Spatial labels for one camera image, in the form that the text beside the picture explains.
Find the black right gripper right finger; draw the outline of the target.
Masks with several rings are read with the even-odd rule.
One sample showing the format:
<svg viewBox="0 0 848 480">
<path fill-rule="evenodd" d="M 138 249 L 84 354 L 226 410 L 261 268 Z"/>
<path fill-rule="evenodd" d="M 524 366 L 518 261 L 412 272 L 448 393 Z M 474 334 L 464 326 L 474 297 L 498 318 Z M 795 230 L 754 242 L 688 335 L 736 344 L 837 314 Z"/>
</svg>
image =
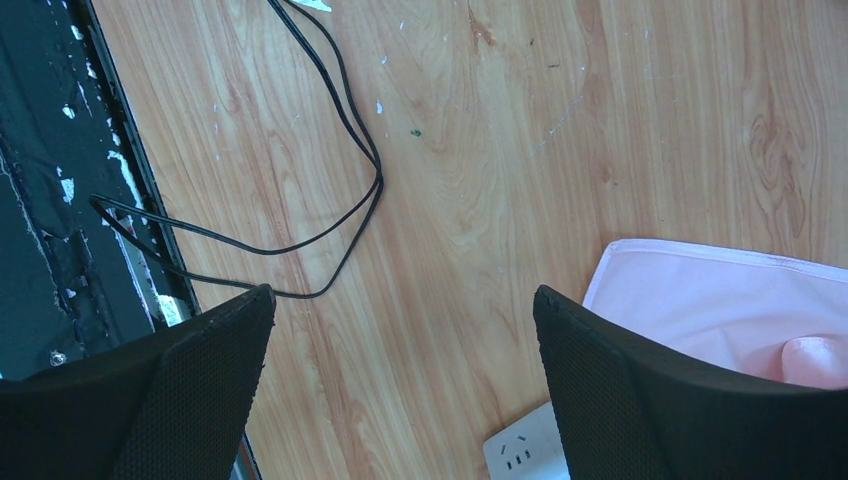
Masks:
<svg viewBox="0 0 848 480">
<path fill-rule="evenodd" d="M 542 285 L 539 351 L 574 479 L 843 479 L 847 393 L 692 358 Z"/>
</svg>

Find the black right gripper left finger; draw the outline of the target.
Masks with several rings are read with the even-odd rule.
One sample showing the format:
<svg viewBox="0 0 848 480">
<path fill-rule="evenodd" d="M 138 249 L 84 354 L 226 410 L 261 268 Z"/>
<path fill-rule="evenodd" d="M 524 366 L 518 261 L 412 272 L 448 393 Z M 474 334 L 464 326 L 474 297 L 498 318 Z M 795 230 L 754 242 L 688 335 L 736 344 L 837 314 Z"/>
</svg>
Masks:
<svg viewBox="0 0 848 480">
<path fill-rule="evenodd" d="M 227 479 L 261 376 L 266 285 L 105 353 L 1 384 L 5 479 Z"/>
</svg>

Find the white cube socket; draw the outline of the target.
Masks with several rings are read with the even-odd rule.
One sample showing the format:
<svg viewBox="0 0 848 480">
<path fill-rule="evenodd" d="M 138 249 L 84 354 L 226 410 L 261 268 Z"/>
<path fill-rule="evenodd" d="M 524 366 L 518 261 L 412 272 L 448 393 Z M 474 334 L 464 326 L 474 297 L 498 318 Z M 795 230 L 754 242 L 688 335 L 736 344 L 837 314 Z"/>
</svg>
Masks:
<svg viewBox="0 0 848 480">
<path fill-rule="evenodd" d="M 547 402 L 483 444 L 491 480 L 568 480 L 553 406 Z"/>
</svg>

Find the pink cloth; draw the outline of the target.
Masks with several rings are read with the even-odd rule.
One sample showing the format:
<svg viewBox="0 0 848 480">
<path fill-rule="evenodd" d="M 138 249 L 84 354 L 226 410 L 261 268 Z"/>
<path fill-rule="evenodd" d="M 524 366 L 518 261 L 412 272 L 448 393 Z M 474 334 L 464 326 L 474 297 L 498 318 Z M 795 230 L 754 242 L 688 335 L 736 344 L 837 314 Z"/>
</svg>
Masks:
<svg viewBox="0 0 848 480">
<path fill-rule="evenodd" d="M 583 306 L 707 363 L 794 385 L 847 386 L 847 271 L 658 239 L 610 243 Z"/>
</svg>

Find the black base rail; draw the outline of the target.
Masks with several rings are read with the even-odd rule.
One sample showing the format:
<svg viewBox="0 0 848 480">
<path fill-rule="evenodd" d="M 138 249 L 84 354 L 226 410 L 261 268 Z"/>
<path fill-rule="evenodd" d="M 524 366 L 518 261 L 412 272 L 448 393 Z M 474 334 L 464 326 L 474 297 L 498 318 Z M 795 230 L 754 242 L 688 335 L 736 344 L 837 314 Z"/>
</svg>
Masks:
<svg viewBox="0 0 848 480">
<path fill-rule="evenodd" d="M 88 1 L 1 5 L 1 384 L 199 316 Z M 227 479 L 258 475 L 244 436 Z"/>
</svg>

